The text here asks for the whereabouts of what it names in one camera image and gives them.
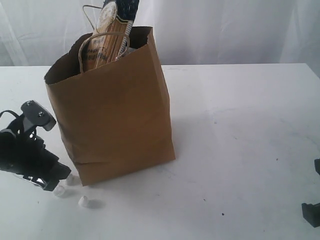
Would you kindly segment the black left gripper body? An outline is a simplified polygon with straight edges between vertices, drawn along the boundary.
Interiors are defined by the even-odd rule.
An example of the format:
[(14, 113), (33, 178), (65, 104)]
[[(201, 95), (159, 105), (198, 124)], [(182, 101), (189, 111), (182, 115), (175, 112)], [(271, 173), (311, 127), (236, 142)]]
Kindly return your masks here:
[(21, 118), (0, 131), (0, 170), (34, 185), (58, 185), (54, 173), (59, 158), (46, 149), (36, 131), (25, 132)]

